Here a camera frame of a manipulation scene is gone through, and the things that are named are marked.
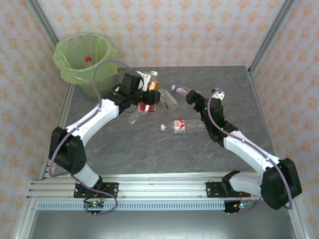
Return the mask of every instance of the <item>gray countertop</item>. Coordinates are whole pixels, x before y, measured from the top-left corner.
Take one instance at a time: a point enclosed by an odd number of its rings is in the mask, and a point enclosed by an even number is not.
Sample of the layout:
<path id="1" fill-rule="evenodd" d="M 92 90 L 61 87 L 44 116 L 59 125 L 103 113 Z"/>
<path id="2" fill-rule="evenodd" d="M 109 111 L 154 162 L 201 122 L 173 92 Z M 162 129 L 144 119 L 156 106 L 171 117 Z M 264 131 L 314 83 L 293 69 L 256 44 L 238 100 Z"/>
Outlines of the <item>gray countertop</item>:
<path id="1" fill-rule="evenodd" d="M 137 68 L 142 72 L 158 71 L 161 87 L 170 89 L 181 84 L 209 97 L 217 87 L 225 92 L 225 119 L 234 124 L 251 141 L 274 153 L 244 66 Z M 127 69 L 115 76 L 120 82 Z M 252 170 L 234 153 L 214 143 L 208 134 L 170 134 L 160 124 L 177 119 L 199 119 L 199 113 L 185 98 L 172 94 L 178 109 L 170 112 L 161 103 L 156 111 L 129 124 L 129 113 L 123 113 L 102 127 L 85 147 L 88 164 L 98 174 L 177 173 Z M 70 125 L 87 114 L 96 102 L 84 99 L 75 88 L 67 118 Z"/>

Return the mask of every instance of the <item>plastic bottle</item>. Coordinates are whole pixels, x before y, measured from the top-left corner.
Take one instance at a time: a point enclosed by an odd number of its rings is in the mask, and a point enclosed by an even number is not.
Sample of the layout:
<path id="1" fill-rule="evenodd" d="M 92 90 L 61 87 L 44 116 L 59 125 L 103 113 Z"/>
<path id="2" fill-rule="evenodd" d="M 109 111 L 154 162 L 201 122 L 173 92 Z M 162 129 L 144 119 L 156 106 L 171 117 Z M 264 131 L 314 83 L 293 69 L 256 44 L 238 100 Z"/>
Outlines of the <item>plastic bottle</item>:
<path id="1" fill-rule="evenodd" d="M 160 129 L 170 133 L 206 132 L 206 126 L 200 119 L 172 120 L 166 124 L 161 124 Z"/>
<path id="2" fill-rule="evenodd" d="M 157 71 L 151 71 L 151 80 L 152 81 L 158 81 L 158 72 Z"/>
<path id="3" fill-rule="evenodd" d="M 92 63 L 92 58 L 91 57 L 85 57 L 85 64 L 84 64 L 84 68 L 90 68 L 91 66 L 93 66 Z"/>
<path id="4" fill-rule="evenodd" d="M 148 112 L 142 110 L 141 107 L 143 106 L 139 103 L 136 111 L 132 113 L 131 117 L 129 117 L 130 124 L 135 124 L 139 120 L 139 117 L 147 115 Z"/>
<path id="5" fill-rule="evenodd" d="M 178 103 L 174 97 L 166 89 L 159 89 L 160 92 L 160 101 L 170 111 L 176 110 Z"/>
<path id="6" fill-rule="evenodd" d="M 172 86 L 171 86 L 171 90 L 174 91 L 174 92 L 179 93 L 179 94 L 182 95 L 182 96 L 186 96 L 187 93 L 188 93 L 190 90 L 192 90 L 192 88 L 187 87 L 187 86 L 181 86 L 181 85 L 172 85 Z"/>

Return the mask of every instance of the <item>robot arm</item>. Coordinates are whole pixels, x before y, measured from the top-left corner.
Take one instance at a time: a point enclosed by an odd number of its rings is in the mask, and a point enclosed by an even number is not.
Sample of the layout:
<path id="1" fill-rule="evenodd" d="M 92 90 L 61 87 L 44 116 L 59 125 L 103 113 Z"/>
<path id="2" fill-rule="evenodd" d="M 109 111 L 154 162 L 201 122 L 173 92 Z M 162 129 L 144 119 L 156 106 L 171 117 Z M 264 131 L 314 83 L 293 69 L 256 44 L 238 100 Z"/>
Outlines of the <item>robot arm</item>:
<path id="1" fill-rule="evenodd" d="M 290 195 L 286 190 L 283 179 L 272 163 L 275 163 L 281 170 L 292 198 L 302 192 L 295 164 L 288 158 L 281 160 L 264 151 L 248 140 L 238 128 L 227 122 L 221 105 L 223 98 L 223 92 L 218 92 L 213 96 L 208 106 L 208 99 L 191 90 L 186 96 L 186 101 L 190 105 L 195 104 L 194 109 L 200 113 L 201 120 L 205 123 L 210 138 L 241 157 L 256 170 L 259 176 L 251 176 L 235 170 L 222 178 L 221 185 L 218 188 L 222 188 L 223 192 L 229 197 L 234 195 L 234 192 L 247 192 L 261 196 L 271 208 L 276 210 L 281 208 L 288 203 Z M 218 128 L 210 120 L 208 110 L 210 110 Z M 214 197 L 214 192 L 209 192 L 209 195 Z"/>
<path id="2" fill-rule="evenodd" d="M 151 74 L 138 73 L 141 76 L 125 74 L 122 84 L 109 92 L 101 104 L 66 129 L 57 127 L 52 132 L 49 158 L 52 158 L 62 139 L 72 132 L 58 151 L 54 162 L 90 188 L 102 190 L 102 178 L 86 163 L 84 147 L 90 138 L 132 104 L 144 103 L 149 106 L 160 100 L 159 83 L 151 82 Z"/>

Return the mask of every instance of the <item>floral wallpaper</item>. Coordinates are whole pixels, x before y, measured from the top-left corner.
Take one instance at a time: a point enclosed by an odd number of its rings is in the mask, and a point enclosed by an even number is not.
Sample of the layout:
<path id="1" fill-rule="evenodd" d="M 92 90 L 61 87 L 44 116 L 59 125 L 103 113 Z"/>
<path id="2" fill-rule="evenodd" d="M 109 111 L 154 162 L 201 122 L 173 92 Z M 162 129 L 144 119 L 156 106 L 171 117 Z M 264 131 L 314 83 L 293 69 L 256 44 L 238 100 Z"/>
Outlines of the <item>floral wallpaper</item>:
<path id="1" fill-rule="evenodd" d="M 254 82 L 275 152 L 297 166 L 313 238 L 319 235 L 318 69 L 319 4 L 297 0 Z"/>
<path id="2" fill-rule="evenodd" d="M 38 0 L 59 39 L 107 37 L 144 66 L 250 66 L 284 0 Z"/>
<path id="3" fill-rule="evenodd" d="M 25 0 L 0 1 L 0 238 L 10 239 L 48 154 L 66 85 Z"/>

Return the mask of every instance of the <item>green trash bag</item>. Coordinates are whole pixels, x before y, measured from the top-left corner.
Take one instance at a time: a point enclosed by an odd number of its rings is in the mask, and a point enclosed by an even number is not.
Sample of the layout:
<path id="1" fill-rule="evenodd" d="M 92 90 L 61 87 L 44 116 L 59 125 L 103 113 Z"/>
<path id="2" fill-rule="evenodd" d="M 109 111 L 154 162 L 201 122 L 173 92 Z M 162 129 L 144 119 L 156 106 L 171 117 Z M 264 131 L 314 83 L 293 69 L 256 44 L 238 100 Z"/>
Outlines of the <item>green trash bag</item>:
<path id="1" fill-rule="evenodd" d="M 79 85 L 85 98 L 97 100 L 92 85 L 93 73 L 99 63 L 116 60 L 117 56 L 118 51 L 106 38 L 94 33 L 79 33 L 58 42 L 53 61 L 61 70 L 64 81 Z M 87 57 L 91 57 L 91 63 L 86 62 Z M 114 87 L 113 76 L 116 74 L 116 63 L 107 63 L 99 68 L 95 81 L 100 95 Z"/>

